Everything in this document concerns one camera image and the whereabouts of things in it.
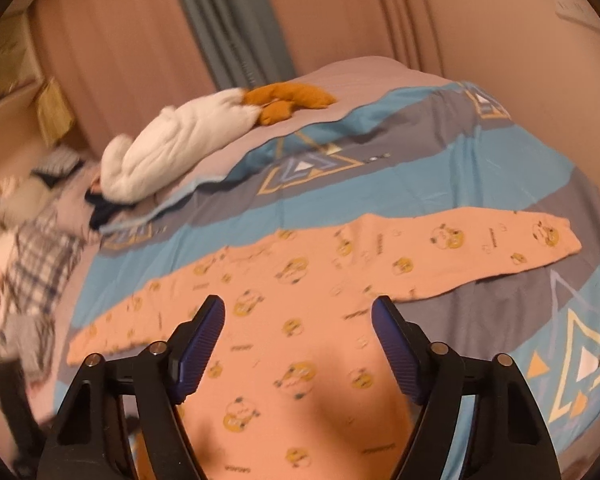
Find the pink garment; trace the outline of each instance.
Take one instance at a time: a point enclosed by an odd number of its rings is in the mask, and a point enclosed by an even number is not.
[[[277,231],[150,281],[82,330],[67,360],[167,339],[218,294],[226,323],[181,413],[207,475],[388,478],[413,412],[371,326],[372,301],[429,298],[580,248],[566,219],[471,207]]]

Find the cartoon print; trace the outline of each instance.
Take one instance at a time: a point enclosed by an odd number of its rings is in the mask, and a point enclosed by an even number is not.
[[[131,305],[134,308],[134,312],[138,312],[142,308],[142,298],[134,296],[131,298]]]
[[[278,231],[278,238],[281,240],[293,240],[296,237],[296,232],[289,229],[282,229]]]
[[[431,232],[430,240],[439,249],[459,249],[464,244],[464,233],[446,224],[440,224],[440,227]]]
[[[306,258],[293,258],[282,272],[276,274],[276,278],[285,285],[295,285],[306,276],[308,266],[309,260]]]
[[[285,459],[291,464],[291,467],[309,467],[311,457],[304,447],[290,447],[286,450]]]
[[[244,397],[237,397],[226,407],[222,424],[232,433],[242,433],[256,416],[260,416],[260,412],[255,404]]]
[[[258,303],[264,301],[264,296],[252,288],[245,290],[236,300],[234,314],[239,317],[248,316]]]
[[[215,262],[216,262],[215,256],[213,256],[212,258],[210,258],[204,262],[200,262],[200,263],[196,264],[195,267],[193,267],[193,273],[196,276],[204,276]]]
[[[314,388],[312,381],[316,372],[315,365],[310,361],[293,363],[286,370],[282,379],[275,381],[273,385],[299,400]]]
[[[374,377],[366,368],[359,368],[349,373],[351,386],[357,390],[366,390],[374,384]]]
[[[538,243],[546,245],[547,247],[555,247],[560,240],[558,229],[542,224],[541,221],[534,224],[532,230],[534,238],[538,240]]]
[[[223,369],[224,368],[222,368],[222,365],[220,364],[220,361],[216,361],[216,364],[214,364],[211,368],[209,368],[209,370],[208,370],[208,372],[206,374],[211,379],[217,379],[218,377],[220,377],[220,375],[222,375],[222,370]]]
[[[336,249],[338,255],[342,257],[349,256],[353,251],[353,242],[344,238],[340,230],[334,236],[338,239],[338,248]]]
[[[302,320],[298,319],[297,317],[287,319],[284,325],[282,326],[282,332],[284,332],[287,337],[300,335],[302,332],[304,332]]]
[[[400,258],[392,265],[394,274],[406,274],[413,270],[413,262],[410,258]]]
[[[525,255],[520,253],[513,253],[511,255],[511,261],[514,265],[526,264]]]

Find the orange plush toy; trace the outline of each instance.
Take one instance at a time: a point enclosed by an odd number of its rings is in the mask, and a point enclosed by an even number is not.
[[[258,124],[269,126],[285,121],[293,115],[294,109],[326,108],[337,99],[321,88],[304,83],[273,83],[248,91],[242,104],[262,106]]]

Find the gray stripe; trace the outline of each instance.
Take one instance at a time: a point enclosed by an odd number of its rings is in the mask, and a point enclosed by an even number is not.
[[[473,136],[478,122],[474,105],[464,92],[439,90],[426,99],[410,105],[386,118],[370,133],[347,137],[336,144],[341,147],[338,155],[364,162],[362,166],[330,174],[308,181],[300,186],[290,186],[271,194],[258,195],[260,187],[274,167],[251,175],[244,181],[234,184],[203,184],[199,186],[179,210],[162,214],[153,221],[154,232],[150,240],[133,245],[137,250],[149,244],[167,241],[181,226],[209,225],[254,208],[263,207],[298,196],[311,190],[337,184],[350,178],[385,170],[405,162],[436,155],[453,143],[458,136]],[[387,158],[379,156],[390,154]],[[111,251],[102,248],[102,254],[122,254],[125,250]]]
[[[468,357],[491,359],[511,352],[544,326],[552,315],[550,271],[579,290],[600,265],[600,192],[580,170],[529,211],[568,218],[582,243],[579,254],[540,269],[467,283],[428,300],[403,303],[404,319],[419,324],[432,340],[449,343]],[[557,288],[558,309],[571,295]]]

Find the blue bedspread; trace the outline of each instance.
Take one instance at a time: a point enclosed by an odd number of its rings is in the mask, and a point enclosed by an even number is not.
[[[201,184],[150,224],[106,238],[70,337],[148,280],[222,246],[364,213],[400,218],[465,205],[566,217],[582,252],[400,310],[461,354],[509,352],[561,452],[600,416],[600,194],[470,84],[397,89],[342,120],[271,140],[223,182]],[[74,371],[61,367],[56,405]],[[462,405],[446,478],[458,476],[471,406]]]

